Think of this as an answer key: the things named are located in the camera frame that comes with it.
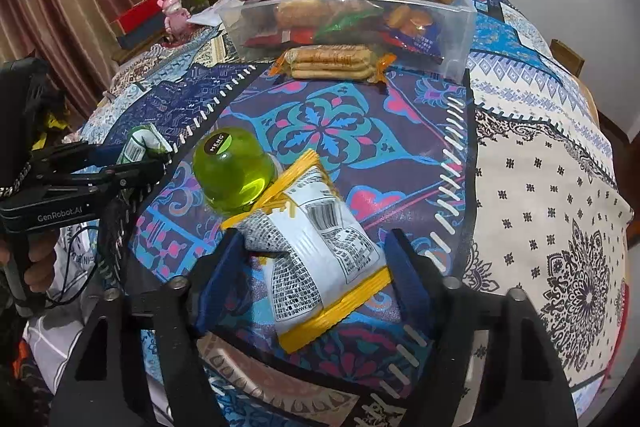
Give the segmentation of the person left hand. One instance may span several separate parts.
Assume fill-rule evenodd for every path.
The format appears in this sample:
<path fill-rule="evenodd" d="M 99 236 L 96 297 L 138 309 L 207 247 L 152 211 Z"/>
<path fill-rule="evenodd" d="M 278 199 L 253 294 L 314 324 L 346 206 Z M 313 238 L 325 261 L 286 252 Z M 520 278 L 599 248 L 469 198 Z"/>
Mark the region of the person left hand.
<path fill-rule="evenodd" d="M 44 293 L 51 286 L 55 276 L 58 230 L 33 235 L 29 239 L 28 259 L 30 267 L 25 271 L 24 282 L 33 293 Z"/>

